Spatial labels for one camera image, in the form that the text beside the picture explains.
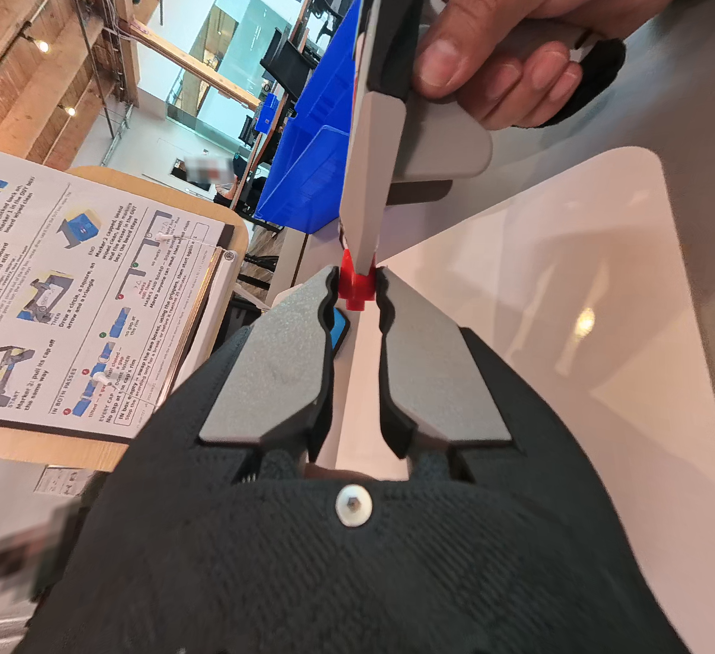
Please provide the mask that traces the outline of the beige board on white stand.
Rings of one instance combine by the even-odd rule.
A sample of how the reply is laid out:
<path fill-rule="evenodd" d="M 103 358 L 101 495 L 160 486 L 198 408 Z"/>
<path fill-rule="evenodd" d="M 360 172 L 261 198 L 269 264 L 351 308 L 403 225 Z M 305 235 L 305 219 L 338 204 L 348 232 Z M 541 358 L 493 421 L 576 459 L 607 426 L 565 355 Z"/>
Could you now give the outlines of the beige board on white stand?
<path fill-rule="evenodd" d="M 108 167 L 70 168 L 67 170 L 67 175 L 74 175 L 99 185 L 111 186 L 234 227 L 228 248 L 236 252 L 237 256 L 229 265 L 228 281 L 222 291 L 218 291 L 217 277 L 214 278 L 207 305 L 197 326 L 199 335 L 194 335 L 190 343 L 191 349 L 182 364 L 182 370 L 185 371 L 190 367 L 186 373 L 192 374 L 212 354 L 222 320 L 234 294 L 239 268 L 249 243 L 244 221 L 235 212 L 218 204 Z M 74 435 L 52 435 L 14 427 L 1 429 L 1 459 L 10 462 L 111 472 L 122 459 L 127 447 L 125 443 L 90 440 Z"/>

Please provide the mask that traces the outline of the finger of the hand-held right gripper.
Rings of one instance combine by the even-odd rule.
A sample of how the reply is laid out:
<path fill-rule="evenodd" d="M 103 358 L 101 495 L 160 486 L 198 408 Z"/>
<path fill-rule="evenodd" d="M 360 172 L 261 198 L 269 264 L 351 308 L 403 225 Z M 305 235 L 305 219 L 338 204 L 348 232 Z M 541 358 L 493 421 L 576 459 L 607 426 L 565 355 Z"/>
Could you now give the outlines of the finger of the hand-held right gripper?
<path fill-rule="evenodd" d="M 406 119 L 406 104 L 393 96 L 362 96 L 351 132 L 339 217 L 355 271 L 368 274 L 375 256 Z"/>

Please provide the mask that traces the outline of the white whiteboard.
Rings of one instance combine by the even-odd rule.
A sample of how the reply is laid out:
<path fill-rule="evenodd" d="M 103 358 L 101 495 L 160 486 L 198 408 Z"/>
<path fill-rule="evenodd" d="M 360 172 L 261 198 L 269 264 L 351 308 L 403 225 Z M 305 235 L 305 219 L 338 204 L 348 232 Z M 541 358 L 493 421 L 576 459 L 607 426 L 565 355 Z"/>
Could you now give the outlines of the white whiteboard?
<path fill-rule="evenodd" d="M 664 169 L 593 157 L 381 266 L 566 423 L 693 653 L 714 652 L 714 391 Z"/>

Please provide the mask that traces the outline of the blue whiteboard eraser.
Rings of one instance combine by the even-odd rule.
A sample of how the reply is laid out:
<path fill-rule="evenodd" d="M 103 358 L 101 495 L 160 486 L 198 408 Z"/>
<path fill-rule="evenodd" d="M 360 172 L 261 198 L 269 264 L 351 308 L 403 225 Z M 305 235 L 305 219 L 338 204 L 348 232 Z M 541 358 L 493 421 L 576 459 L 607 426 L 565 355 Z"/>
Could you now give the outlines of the blue whiteboard eraser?
<path fill-rule="evenodd" d="M 333 326 L 330 330 L 330 343 L 332 355 L 336 357 L 349 334 L 350 320 L 345 316 L 344 312 L 338 307 L 333 308 Z"/>

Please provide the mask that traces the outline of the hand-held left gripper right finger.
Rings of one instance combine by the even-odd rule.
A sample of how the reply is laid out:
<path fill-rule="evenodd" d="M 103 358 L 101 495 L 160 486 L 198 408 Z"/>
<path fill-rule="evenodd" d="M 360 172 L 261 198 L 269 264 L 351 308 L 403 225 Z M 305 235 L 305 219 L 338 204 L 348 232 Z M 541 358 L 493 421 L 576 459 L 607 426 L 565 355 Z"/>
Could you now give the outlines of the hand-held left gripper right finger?
<path fill-rule="evenodd" d="M 505 447 L 512 436 L 459 325 L 387 267 L 380 310 L 380 431 L 399 459 Z"/>

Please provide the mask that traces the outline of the black computer monitor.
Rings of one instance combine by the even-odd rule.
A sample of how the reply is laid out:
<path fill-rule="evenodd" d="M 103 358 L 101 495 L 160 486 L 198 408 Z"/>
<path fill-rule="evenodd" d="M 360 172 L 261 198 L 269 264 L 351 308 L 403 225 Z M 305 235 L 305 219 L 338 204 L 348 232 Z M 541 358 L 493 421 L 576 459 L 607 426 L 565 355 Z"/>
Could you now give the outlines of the black computer monitor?
<path fill-rule="evenodd" d="M 296 103 L 318 62 L 304 55 L 289 40 L 290 32 L 274 30 L 273 38 L 260 60 L 260 66 L 270 75 Z"/>

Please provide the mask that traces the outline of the printed instruction sheet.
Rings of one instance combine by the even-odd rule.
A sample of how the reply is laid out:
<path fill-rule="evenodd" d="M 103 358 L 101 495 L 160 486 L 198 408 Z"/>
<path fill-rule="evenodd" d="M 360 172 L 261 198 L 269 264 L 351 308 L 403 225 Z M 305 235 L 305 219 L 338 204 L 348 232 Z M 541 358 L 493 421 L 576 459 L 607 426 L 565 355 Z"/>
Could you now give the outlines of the printed instruction sheet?
<path fill-rule="evenodd" d="M 171 392 L 233 226 L 1 154 L 1 426 L 127 443 Z"/>

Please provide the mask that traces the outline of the red marker cap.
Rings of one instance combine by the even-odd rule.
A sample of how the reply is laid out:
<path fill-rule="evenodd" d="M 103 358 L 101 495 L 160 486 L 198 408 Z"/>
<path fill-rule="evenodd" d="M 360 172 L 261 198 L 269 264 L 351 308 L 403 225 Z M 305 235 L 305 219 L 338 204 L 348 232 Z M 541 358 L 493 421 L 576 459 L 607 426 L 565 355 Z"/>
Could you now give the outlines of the red marker cap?
<path fill-rule="evenodd" d="M 353 257 L 348 248 L 343 251 L 340 266 L 338 297 L 345 301 L 347 310 L 362 312 L 367 302 L 375 301 L 376 295 L 376 265 L 375 258 L 368 270 L 368 274 L 355 271 Z"/>

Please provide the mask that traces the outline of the blue plastic bin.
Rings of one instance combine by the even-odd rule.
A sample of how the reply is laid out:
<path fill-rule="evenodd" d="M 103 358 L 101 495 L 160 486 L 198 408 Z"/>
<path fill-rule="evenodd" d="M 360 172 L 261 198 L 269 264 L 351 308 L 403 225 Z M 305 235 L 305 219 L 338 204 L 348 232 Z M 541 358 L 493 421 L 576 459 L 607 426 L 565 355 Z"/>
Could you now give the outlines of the blue plastic bin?
<path fill-rule="evenodd" d="M 256 208 L 258 219 L 313 234 L 336 220 L 353 116 L 354 0 L 287 120 Z"/>

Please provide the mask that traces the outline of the small blue storage bin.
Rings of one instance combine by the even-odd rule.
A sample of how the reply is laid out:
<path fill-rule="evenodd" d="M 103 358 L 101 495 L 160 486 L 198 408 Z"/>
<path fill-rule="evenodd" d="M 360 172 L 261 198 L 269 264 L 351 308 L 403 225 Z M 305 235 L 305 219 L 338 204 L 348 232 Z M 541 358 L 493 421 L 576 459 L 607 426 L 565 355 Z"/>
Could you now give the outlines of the small blue storage bin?
<path fill-rule="evenodd" d="M 266 95 L 260 111 L 256 113 L 254 130 L 261 134 L 269 134 L 278 112 L 280 99 L 274 93 Z"/>

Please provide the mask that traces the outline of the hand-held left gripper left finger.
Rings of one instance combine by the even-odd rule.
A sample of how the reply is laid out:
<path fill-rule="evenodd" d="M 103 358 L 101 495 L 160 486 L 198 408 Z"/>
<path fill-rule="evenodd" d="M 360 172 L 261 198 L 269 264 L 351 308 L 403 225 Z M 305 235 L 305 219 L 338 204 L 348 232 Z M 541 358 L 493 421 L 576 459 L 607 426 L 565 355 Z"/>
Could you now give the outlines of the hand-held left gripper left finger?
<path fill-rule="evenodd" d="M 201 428 L 203 444 L 317 460 L 333 419 L 339 275 L 323 268 L 255 322 Z"/>

